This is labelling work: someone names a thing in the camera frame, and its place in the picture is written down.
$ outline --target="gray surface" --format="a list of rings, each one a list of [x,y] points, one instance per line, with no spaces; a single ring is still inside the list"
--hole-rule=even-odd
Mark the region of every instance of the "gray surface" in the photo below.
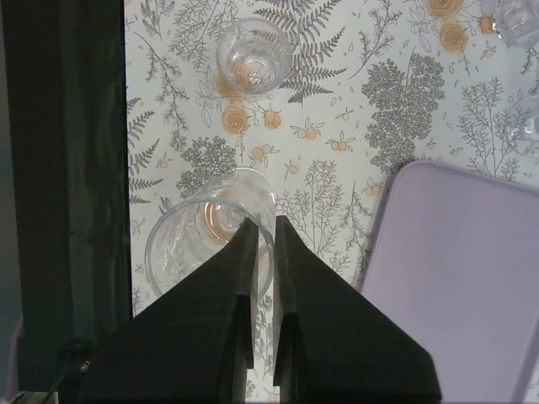
[[[13,329],[22,313],[15,195],[8,121],[8,93],[0,8],[0,397],[7,391],[8,351]]]
[[[539,193],[415,162],[362,293],[433,356],[445,402],[522,402],[537,357]]]

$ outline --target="clear glass cup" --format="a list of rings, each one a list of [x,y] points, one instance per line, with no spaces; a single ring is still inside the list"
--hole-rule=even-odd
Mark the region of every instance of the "clear glass cup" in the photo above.
[[[227,245],[248,217],[259,227],[259,298],[273,279],[275,190],[252,168],[213,178],[157,221],[146,244],[146,271],[157,296]]]
[[[505,116],[510,148],[522,156],[539,156],[539,95],[524,98]]]
[[[527,46],[539,40],[537,0],[497,0],[494,30],[507,46]]]
[[[240,19],[217,43],[217,68],[239,93],[257,95],[277,87],[290,74],[291,46],[285,33],[265,19]]]

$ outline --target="floral tablecloth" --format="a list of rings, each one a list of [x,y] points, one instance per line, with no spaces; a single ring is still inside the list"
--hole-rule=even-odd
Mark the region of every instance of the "floral tablecloth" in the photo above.
[[[388,176],[433,159],[539,186],[539,151],[510,151],[504,117],[539,87],[539,47],[508,49],[483,0],[125,0],[133,306],[156,296],[152,225],[208,179],[254,167],[279,212],[351,284]],[[294,79],[246,99],[216,71],[216,40],[259,16],[290,37]],[[259,304],[250,401],[272,386],[272,295]],[[539,401],[539,374],[528,399]]]

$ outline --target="purple tray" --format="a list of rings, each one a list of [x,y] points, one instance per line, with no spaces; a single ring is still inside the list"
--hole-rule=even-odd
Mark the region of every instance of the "purple tray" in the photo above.
[[[522,402],[539,339],[539,192],[433,162],[392,185],[362,294],[433,356],[445,402]]]

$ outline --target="black frame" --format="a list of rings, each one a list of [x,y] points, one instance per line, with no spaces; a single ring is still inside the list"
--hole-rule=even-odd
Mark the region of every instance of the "black frame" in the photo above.
[[[121,0],[3,0],[24,335],[19,389],[132,318]]]

